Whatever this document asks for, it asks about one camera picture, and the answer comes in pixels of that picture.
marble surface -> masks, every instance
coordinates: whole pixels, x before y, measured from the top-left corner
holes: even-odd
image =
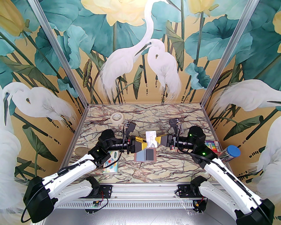
[[[123,124],[127,121],[135,122],[137,125],[131,135],[144,139],[145,132],[150,130],[155,130],[157,136],[173,134],[169,119],[178,118],[182,122],[181,136],[186,136],[188,129],[197,125],[203,129],[206,140],[214,140],[199,104],[93,105],[89,109],[69,164],[81,158],[81,147],[93,148],[103,130],[113,129],[115,137],[122,137],[123,124],[113,126],[110,122],[110,116],[115,112],[124,115]],[[134,154],[127,155],[125,151],[119,160],[118,174],[103,174],[102,169],[98,169],[79,180],[89,175],[94,176],[99,183],[186,182],[198,175],[212,179],[190,156],[180,155],[162,145],[157,148],[156,162],[140,163],[133,160]]]

blue bottle cap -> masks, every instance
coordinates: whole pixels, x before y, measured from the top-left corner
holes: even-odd
[[[232,157],[238,157],[240,156],[241,152],[239,150],[239,148],[237,148],[234,145],[230,145],[226,148],[227,153],[232,156]]]

white card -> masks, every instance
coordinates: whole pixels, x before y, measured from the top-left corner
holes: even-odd
[[[146,136],[146,143],[148,148],[157,148],[157,141],[155,140],[156,138],[156,131],[146,131],[145,132]]]

masking tape roll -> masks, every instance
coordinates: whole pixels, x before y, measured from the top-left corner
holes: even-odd
[[[110,117],[110,121],[114,126],[120,125],[124,121],[124,116],[120,112],[113,113]]]

wall mural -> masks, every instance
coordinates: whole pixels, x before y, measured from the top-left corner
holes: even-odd
[[[58,170],[84,111],[57,61],[28,2],[1,1],[1,224],[21,224],[29,180]]]
[[[205,106],[223,148],[236,145],[241,156],[235,175],[275,204],[281,223],[281,1],[260,1],[244,34],[248,49],[235,54]]]
[[[86,98],[97,104],[199,102],[246,3],[40,1]],[[235,53],[250,47],[247,36]]]

